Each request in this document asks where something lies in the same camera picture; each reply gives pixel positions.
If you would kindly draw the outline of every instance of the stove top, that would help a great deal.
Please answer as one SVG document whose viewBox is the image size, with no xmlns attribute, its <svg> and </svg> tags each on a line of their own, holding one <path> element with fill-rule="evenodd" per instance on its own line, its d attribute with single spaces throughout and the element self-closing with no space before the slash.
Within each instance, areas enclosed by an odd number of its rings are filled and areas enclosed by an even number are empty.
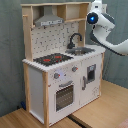
<svg viewBox="0 0 128 128">
<path fill-rule="evenodd" d="M 67 61 L 69 59 L 73 59 L 73 57 L 63 55 L 61 53 L 54 53 L 51 55 L 36 58 L 33 61 L 48 67 L 48 66 L 54 65 L 56 63 L 61 63 L 63 61 Z"/>
</svg>

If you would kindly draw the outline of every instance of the oven window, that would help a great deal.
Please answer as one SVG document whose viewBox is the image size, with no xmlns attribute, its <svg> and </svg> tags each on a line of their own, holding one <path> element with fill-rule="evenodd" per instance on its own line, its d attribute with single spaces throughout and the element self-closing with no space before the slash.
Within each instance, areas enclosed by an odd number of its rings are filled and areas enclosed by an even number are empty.
<svg viewBox="0 0 128 128">
<path fill-rule="evenodd" d="M 56 92 L 56 111 L 73 103 L 73 85 Z"/>
</svg>

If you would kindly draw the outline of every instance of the backsplash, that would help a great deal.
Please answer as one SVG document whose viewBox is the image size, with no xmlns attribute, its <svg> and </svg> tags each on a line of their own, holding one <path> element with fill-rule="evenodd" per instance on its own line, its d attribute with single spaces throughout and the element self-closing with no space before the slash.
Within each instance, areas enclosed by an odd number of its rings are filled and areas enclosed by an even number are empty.
<svg viewBox="0 0 128 128">
<path fill-rule="evenodd" d="M 32 29 L 33 58 L 59 52 L 67 49 L 70 37 L 78 33 L 79 22 L 63 23 Z M 73 38 L 75 47 L 78 46 L 78 36 Z"/>
</svg>

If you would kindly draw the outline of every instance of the wooden play kitchen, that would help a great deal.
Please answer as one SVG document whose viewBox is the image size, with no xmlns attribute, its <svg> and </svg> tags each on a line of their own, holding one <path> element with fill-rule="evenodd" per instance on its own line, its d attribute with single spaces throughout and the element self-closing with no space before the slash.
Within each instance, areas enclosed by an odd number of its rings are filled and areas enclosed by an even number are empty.
<svg viewBox="0 0 128 128">
<path fill-rule="evenodd" d="M 101 95 L 105 49 L 85 46 L 89 5 L 21 5 L 26 108 L 46 128 Z"/>
</svg>

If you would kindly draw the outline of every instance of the wooden floor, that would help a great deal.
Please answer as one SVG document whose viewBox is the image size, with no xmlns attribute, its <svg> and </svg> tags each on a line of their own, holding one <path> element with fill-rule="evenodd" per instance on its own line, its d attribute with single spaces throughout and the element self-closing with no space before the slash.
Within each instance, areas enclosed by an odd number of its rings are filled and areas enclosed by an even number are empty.
<svg viewBox="0 0 128 128">
<path fill-rule="evenodd" d="M 32 115 L 19 109 L 0 118 L 0 128 L 44 128 Z M 81 128 L 69 118 L 64 118 L 50 128 Z"/>
<path fill-rule="evenodd" d="M 104 80 L 101 84 L 101 97 L 71 116 L 87 128 L 116 128 L 128 119 L 128 89 Z"/>
</svg>

